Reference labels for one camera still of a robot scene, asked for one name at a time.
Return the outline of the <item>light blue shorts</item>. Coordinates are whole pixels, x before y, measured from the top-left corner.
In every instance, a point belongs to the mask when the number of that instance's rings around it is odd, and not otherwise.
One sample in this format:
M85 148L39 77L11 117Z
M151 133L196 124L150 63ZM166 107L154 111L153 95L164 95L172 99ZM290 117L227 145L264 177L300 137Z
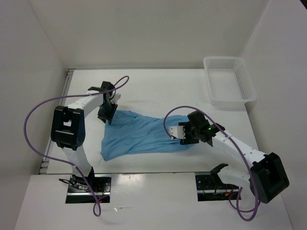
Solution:
M193 144L181 145L165 132L163 119L117 110L111 124L105 124L101 155L105 161L131 154L187 151Z

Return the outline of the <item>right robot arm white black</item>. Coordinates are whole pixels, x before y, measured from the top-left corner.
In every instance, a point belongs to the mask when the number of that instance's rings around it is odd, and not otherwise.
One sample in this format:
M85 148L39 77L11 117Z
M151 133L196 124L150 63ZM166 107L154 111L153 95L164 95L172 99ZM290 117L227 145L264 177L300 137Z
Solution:
M180 139L181 145L207 143L247 167L243 171L232 168L227 163L219 164L210 171L213 187L222 188L225 184L233 184L247 188L260 202L267 204L290 185L277 154L266 154L252 148L231 135L220 124L210 124L199 111L190 113L188 119L187 122L169 128L174 131L174 137Z

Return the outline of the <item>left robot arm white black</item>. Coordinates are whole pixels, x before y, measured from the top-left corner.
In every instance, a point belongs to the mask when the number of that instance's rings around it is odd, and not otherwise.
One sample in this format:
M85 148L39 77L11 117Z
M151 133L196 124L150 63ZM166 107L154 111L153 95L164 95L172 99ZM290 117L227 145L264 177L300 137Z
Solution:
M100 87L90 87L88 94L67 106L57 106L54 110L51 140L63 150L72 166L69 183L89 192L95 188L94 169L87 160L83 143L85 141L85 118L96 108L97 117L104 124L111 124L120 94L115 86L102 82Z

